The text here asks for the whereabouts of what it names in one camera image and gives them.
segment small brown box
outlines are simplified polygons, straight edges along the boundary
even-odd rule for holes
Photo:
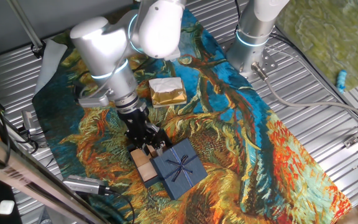
[[[135,149],[130,154],[146,187],[151,187],[153,184],[160,182],[160,178],[150,162],[150,155],[146,156],[141,149]]]

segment blue gift box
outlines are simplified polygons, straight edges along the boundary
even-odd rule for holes
[[[207,176],[188,139],[150,161],[172,200],[178,199]]]

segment green fabric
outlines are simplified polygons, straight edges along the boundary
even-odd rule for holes
[[[277,24],[333,84],[345,69],[358,86],[358,0],[291,0]]]

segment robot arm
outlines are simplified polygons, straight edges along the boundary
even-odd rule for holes
[[[128,12],[114,25],[103,17],[96,17],[78,24],[70,32],[92,78],[100,88],[103,86],[103,90],[91,98],[80,96],[80,105],[107,106],[113,101],[118,116],[128,128],[125,135],[146,154],[149,154],[147,145],[160,154],[164,146],[172,144],[165,131],[149,121],[149,111],[137,96],[137,82],[126,57],[136,53],[135,50],[153,58],[171,55],[179,44],[184,5],[185,0],[159,0],[151,4],[145,17]],[[134,25],[137,23],[141,23],[139,31]]]
[[[276,18],[288,2],[289,0],[250,0],[243,10],[236,38],[226,54],[228,62],[241,75],[248,77],[253,73],[251,65],[261,61]]]

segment gold foil package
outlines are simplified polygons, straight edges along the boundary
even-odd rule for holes
[[[149,84],[154,108],[187,102],[185,86],[180,77],[155,78]]]

